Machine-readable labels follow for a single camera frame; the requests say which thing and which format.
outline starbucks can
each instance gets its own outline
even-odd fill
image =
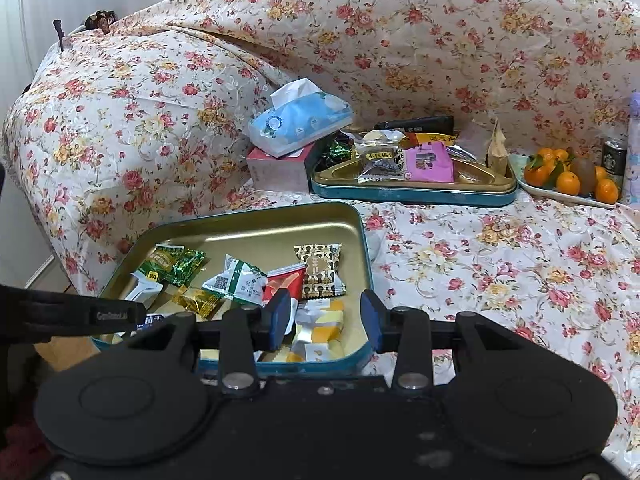
[[[622,186],[625,174],[626,146],[619,140],[609,139],[602,147],[602,167],[607,170],[609,178],[618,188]]]

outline pink snack package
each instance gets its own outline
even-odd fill
[[[425,142],[404,152],[405,179],[416,182],[453,182],[453,162],[442,142]]]

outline white plate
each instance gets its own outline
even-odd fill
[[[524,181],[524,167],[527,165],[527,157],[525,155],[509,155],[509,163],[511,169],[515,175],[518,183],[522,186],[522,189],[526,190],[531,195],[543,196],[545,198],[552,198],[558,200],[558,202],[567,202],[570,204],[591,205],[594,207],[604,207],[606,209],[613,209],[615,204],[605,204],[604,202],[598,202],[591,198],[585,198],[582,196],[572,196],[565,193],[558,193],[549,189],[542,189],[541,187],[530,186]]]

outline white wall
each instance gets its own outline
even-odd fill
[[[120,17],[161,0],[0,0],[0,118],[31,83],[42,57],[57,36],[53,20],[69,32],[92,12],[114,10]],[[47,261],[50,251],[22,193],[9,180],[0,200],[0,282],[24,286]],[[64,290],[66,278],[57,264],[34,284]]]

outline water bottle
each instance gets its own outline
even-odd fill
[[[629,100],[628,147],[620,202],[640,209],[640,92],[633,92]]]

